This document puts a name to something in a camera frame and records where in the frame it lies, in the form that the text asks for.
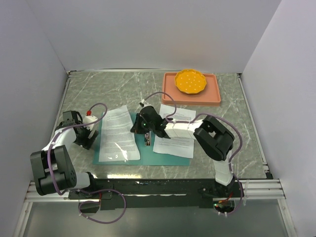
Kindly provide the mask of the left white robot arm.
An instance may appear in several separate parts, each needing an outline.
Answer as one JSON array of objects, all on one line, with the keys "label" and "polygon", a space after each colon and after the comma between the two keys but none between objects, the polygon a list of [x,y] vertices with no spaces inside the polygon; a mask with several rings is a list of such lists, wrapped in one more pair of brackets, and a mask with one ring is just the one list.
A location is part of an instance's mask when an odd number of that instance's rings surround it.
[{"label": "left white robot arm", "polygon": [[68,149],[76,144],[89,150],[99,132],[96,130],[98,117],[87,111],[82,117],[77,111],[63,113],[63,121],[56,127],[51,141],[40,151],[30,155],[36,190],[39,195],[80,190],[86,198],[97,195],[98,186],[93,183],[90,172],[78,173],[72,164]]}]

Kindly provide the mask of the teal file folder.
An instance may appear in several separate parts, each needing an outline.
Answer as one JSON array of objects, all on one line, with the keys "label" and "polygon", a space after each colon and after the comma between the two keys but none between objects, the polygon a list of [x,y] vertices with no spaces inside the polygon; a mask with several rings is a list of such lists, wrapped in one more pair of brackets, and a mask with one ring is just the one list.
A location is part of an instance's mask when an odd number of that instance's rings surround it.
[{"label": "teal file folder", "polygon": [[99,122],[98,132],[96,140],[93,144],[94,165],[136,165],[136,166],[189,166],[190,158],[183,158],[178,156],[173,156],[169,154],[160,154],[153,151],[155,135],[151,135],[151,145],[146,146],[144,142],[144,136],[136,134],[134,135],[136,145],[140,152],[139,160],[129,160],[129,161],[100,161],[100,144],[101,144],[101,132],[102,132],[102,121]]}]

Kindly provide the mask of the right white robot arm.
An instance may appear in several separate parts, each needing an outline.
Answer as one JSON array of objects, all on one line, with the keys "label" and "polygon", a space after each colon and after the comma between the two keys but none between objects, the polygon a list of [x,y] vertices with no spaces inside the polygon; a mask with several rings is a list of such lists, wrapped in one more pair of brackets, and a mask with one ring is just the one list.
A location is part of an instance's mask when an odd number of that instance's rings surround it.
[{"label": "right white robot arm", "polygon": [[214,116],[204,119],[178,120],[162,117],[153,106],[144,106],[136,114],[130,129],[134,134],[152,132],[159,138],[187,138],[196,140],[203,151],[213,160],[215,167],[216,192],[222,197],[233,191],[233,174],[227,156],[231,153],[234,135]]}]

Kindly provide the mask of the printed paper sheet top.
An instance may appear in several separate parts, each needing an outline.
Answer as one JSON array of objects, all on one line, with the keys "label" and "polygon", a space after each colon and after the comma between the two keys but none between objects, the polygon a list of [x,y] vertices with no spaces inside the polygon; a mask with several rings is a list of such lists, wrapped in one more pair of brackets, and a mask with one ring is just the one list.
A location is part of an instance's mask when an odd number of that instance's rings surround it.
[{"label": "printed paper sheet top", "polygon": [[140,159],[134,134],[130,132],[132,126],[133,122],[126,105],[106,113],[102,119],[99,162],[127,163]]}]

